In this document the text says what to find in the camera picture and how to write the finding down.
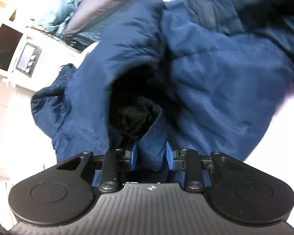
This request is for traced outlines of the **white microwave oven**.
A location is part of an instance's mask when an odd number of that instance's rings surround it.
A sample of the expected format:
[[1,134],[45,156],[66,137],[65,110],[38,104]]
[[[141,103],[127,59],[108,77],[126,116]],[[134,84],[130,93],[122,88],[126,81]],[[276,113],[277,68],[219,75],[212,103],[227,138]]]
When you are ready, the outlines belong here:
[[12,14],[0,5],[0,75],[9,77],[20,72],[31,78],[42,54],[26,30],[10,20]]

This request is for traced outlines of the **light blue puffer jacket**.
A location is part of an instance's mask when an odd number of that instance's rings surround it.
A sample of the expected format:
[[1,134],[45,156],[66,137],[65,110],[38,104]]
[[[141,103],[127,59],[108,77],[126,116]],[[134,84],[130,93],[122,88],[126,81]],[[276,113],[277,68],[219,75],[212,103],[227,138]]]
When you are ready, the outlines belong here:
[[46,33],[57,37],[65,35],[65,29],[83,0],[59,0],[52,10],[38,21]]

